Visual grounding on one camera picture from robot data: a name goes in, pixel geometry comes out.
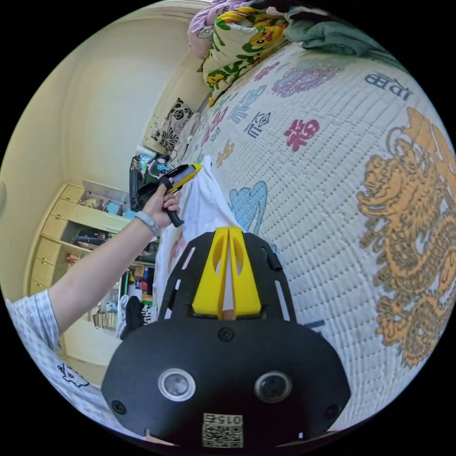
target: sticker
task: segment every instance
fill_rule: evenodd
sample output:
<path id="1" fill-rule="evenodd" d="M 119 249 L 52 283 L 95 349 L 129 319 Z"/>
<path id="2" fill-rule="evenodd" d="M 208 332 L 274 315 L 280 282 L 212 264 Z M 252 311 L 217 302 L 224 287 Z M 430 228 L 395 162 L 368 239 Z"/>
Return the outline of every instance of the sticker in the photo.
<path id="1" fill-rule="evenodd" d="M 205 413 L 203 416 L 203 447 L 242 448 L 244 446 L 242 415 Z"/>

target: white cloth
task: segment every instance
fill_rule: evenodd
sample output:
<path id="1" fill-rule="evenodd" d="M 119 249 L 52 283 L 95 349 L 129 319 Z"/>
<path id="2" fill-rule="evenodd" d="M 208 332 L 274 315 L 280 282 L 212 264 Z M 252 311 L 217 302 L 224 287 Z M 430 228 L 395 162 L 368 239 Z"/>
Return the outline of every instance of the white cloth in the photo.
<path id="1" fill-rule="evenodd" d="M 127 294 L 123 295 L 120 300 L 119 304 L 117 305 L 117 327 L 115 329 L 115 336 L 120 339 L 122 331 L 124 330 L 127 322 L 125 317 L 125 310 L 127 308 L 127 303 L 129 300 L 129 296 Z"/>
<path id="2" fill-rule="evenodd" d="M 161 233 L 155 259 L 158 307 L 162 303 L 170 273 L 188 242 L 208 231 L 215 231 L 216 228 L 240 227 L 212 173 L 210 157 L 204 157 L 201 164 L 203 168 L 182 189 L 180 217 L 185 223 L 179 228 L 170 225 Z M 173 256 L 176 245 L 180 248 Z"/>
<path id="3" fill-rule="evenodd" d="M 127 436 L 146 440 L 120 425 L 109 409 L 100 389 L 54 353 L 59 346 L 59 331 L 48 291 L 20 299 L 14 304 L 6 300 L 11 320 L 24 347 L 41 373 L 54 388 L 79 412 L 98 424 Z"/>

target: bed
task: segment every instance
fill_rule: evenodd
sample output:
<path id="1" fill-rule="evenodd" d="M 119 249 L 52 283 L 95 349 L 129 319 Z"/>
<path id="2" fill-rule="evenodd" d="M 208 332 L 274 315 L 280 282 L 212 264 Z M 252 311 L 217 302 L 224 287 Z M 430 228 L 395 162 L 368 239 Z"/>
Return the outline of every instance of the bed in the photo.
<path id="1" fill-rule="evenodd" d="M 345 366 L 352 398 L 332 430 L 395 399 L 445 328 L 456 297 L 454 154 L 410 75 L 296 43 L 201 113 L 182 162 L 210 157 L 237 223 L 277 253 L 298 322 Z"/>

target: wristband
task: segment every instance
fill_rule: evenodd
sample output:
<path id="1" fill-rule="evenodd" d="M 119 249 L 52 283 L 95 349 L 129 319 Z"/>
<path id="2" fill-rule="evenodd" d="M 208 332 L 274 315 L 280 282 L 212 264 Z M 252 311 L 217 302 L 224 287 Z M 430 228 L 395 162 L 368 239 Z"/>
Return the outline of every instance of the wristband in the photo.
<path id="1" fill-rule="evenodd" d="M 135 215 L 134 215 L 135 218 L 139 219 L 141 222 L 143 222 L 144 224 L 146 224 L 150 230 L 152 231 L 152 233 L 154 233 L 155 236 L 157 236 L 158 234 L 158 231 L 159 231 L 159 227 L 157 226 L 157 224 L 152 220 L 151 217 L 149 217 L 146 213 L 144 213 L 142 210 L 140 210 L 139 212 L 137 212 Z"/>

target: plaid shirt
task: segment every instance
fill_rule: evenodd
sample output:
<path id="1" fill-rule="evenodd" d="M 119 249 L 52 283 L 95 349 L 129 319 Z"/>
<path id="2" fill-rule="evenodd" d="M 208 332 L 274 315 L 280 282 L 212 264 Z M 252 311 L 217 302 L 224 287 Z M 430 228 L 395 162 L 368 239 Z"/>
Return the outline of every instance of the plaid shirt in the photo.
<path id="1" fill-rule="evenodd" d="M 54 353 L 59 350 L 59 331 L 48 291 L 6 301 L 8 312 L 25 348 L 54 388 L 77 410 L 97 423 L 130 437 L 145 440 L 125 429 L 116 420 L 98 387 L 65 364 Z"/>

